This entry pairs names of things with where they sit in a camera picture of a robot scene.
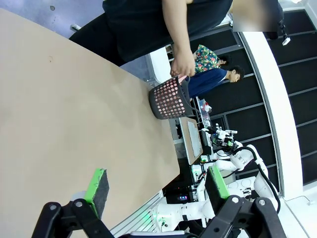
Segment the perforated basket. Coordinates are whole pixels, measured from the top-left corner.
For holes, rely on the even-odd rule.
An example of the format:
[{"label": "perforated basket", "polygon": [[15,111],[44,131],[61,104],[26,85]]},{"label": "perforated basket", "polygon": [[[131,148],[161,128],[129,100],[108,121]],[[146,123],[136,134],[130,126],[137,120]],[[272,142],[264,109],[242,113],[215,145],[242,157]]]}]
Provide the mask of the perforated basket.
[{"label": "perforated basket", "polygon": [[153,114],[158,119],[192,117],[188,93],[189,81],[178,82],[178,76],[156,86],[149,92],[149,101]]}]

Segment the gray floor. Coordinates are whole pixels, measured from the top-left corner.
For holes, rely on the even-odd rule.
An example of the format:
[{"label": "gray floor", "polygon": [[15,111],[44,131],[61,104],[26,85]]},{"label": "gray floor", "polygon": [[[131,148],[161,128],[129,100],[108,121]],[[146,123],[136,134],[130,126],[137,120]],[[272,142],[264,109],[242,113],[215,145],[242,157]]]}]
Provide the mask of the gray floor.
[{"label": "gray floor", "polygon": [[[0,7],[38,23],[66,38],[71,24],[84,26],[101,15],[103,0],[0,0]],[[143,81],[150,80],[145,57],[122,66]]]}]

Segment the screw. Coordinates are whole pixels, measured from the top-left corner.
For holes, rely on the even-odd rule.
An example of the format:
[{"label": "screw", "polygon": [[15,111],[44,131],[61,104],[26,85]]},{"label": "screw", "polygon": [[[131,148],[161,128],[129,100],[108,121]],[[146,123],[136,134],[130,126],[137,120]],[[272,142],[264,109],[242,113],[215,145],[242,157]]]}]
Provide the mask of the screw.
[{"label": "screw", "polygon": [[232,198],[232,201],[233,201],[234,203],[238,203],[238,202],[239,202],[239,199],[238,199],[237,197],[233,197],[233,198]]},{"label": "screw", "polygon": [[261,199],[261,200],[259,201],[259,204],[260,204],[261,206],[264,206],[264,205],[265,205],[265,201]]},{"label": "screw", "polygon": [[50,209],[51,209],[51,210],[55,210],[55,209],[56,209],[56,206],[55,206],[55,205],[51,205],[51,206],[50,206]]},{"label": "screw", "polygon": [[82,202],[76,202],[76,207],[81,207],[83,205]]}]

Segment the floral shirt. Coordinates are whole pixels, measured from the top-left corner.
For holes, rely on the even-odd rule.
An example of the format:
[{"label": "floral shirt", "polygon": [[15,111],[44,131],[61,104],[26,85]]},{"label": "floral shirt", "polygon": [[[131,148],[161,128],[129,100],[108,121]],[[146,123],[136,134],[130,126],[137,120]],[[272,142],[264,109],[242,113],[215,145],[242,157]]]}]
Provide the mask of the floral shirt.
[{"label": "floral shirt", "polygon": [[213,51],[208,49],[206,46],[199,45],[196,51],[196,56],[196,73],[204,72],[206,70],[210,70],[213,68],[220,68],[220,65],[218,64],[219,58]]}]

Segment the person in black shirt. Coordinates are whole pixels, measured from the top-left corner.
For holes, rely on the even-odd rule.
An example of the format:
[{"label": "person in black shirt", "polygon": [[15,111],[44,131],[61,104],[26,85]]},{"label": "person in black shirt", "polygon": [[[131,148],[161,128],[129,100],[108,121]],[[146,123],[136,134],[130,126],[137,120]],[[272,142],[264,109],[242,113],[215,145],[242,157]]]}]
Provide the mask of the person in black shirt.
[{"label": "person in black shirt", "polygon": [[172,70],[194,75],[190,39],[221,23],[232,0],[105,0],[70,40],[120,66],[174,42]]}]

